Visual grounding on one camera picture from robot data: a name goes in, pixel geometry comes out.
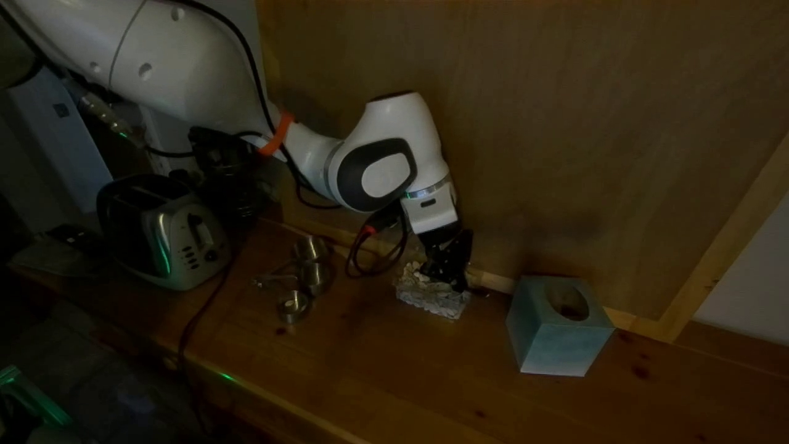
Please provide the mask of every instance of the wooden panel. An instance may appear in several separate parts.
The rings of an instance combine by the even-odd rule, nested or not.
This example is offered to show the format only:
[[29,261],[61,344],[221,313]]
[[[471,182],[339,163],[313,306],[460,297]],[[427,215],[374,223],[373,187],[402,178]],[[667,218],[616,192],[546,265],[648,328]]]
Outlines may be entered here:
[[675,342],[675,349],[789,380],[789,349],[760,338],[738,337],[705,323],[687,323]]
[[624,317],[661,318],[789,123],[783,0],[262,0],[259,18],[274,99],[320,131],[384,91],[427,97],[472,268],[575,274]]
[[[730,221],[710,242],[708,252],[692,268],[687,281],[661,313],[661,318],[638,318],[627,311],[607,310],[612,323],[620,332],[648,337],[664,344],[672,344],[685,323],[696,317],[698,306],[708,300],[728,268],[750,242],[765,218],[783,201],[789,178],[789,136],[775,148],[760,175],[751,180]],[[484,270],[471,270],[471,277],[496,291],[509,293],[516,281]]]

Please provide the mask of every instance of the blue tissue box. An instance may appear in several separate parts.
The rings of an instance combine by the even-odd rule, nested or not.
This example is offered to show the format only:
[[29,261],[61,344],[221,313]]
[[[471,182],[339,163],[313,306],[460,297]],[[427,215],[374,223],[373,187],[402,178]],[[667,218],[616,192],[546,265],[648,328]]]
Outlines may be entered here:
[[613,326],[592,291],[566,277],[526,277],[507,313],[521,372],[581,377]]

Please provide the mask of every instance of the silver toaster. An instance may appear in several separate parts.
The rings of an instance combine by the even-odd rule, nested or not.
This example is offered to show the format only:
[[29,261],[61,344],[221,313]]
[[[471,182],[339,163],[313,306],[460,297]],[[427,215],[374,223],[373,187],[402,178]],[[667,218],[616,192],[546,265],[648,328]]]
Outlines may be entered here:
[[99,192],[96,213],[117,265],[156,287],[186,291],[228,261],[220,223],[180,180],[116,180]]

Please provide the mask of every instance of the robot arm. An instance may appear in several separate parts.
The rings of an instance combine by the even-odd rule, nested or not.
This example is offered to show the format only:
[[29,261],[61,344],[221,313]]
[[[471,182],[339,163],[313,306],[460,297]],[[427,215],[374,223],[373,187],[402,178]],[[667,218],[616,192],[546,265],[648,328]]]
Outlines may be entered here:
[[[235,34],[210,15],[164,0],[3,0],[57,65],[117,97],[225,133],[272,133],[257,79]],[[419,95],[366,104],[344,141],[294,123],[295,168],[328,201],[374,213],[402,201],[415,236],[453,224],[442,143]]]

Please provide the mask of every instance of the small object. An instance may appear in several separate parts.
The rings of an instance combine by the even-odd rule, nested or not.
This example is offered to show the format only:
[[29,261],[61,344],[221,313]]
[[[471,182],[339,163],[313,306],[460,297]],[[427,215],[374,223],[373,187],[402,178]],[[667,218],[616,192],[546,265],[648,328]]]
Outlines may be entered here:
[[[392,245],[386,255],[374,255],[369,265],[362,265],[359,252],[364,250],[364,242],[373,237],[380,237],[389,227],[400,227],[400,239]],[[344,259],[344,277],[362,280],[362,277],[384,274],[389,268],[395,268],[402,259],[406,242],[410,242],[410,227],[400,202],[392,202],[373,213],[349,245],[349,252]]]
[[433,281],[428,277],[422,277],[419,265],[410,261],[402,268],[402,274],[396,281],[396,300],[427,313],[456,322],[460,318],[471,293],[456,291],[445,281]]
[[521,372],[581,377],[613,326],[577,280],[526,277],[512,293],[507,334]]
[[83,227],[77,227],[77,224],[58,224],[55,231],[47,233],[47,237],[67,245],[67,247],[73,247],[79,252],[83,252],[87,258],[94,258],[94,259],[105,259],[109,252],[105,252],[105,245],[101,242],[99,236],[94,236],[90,231],[83,231]]
[[465,265],[471,259],[472,233],[459,224],[419,236],[424,247],[422,277],[445,281],[453,291],[465,291]]
[[279,271],[262,274],[251,280],[251,287],[257,287],[263,293],[284,293],[295,287],[295,270],[294,265],[281,268]]
[[295,237],[295,280],[297,290],[311,300],[328,291],[333,268],[326,239],[311,236]]
[[288,328],[295,326],[313,306],[313,300],[297,290],[275,302],[275,317]]

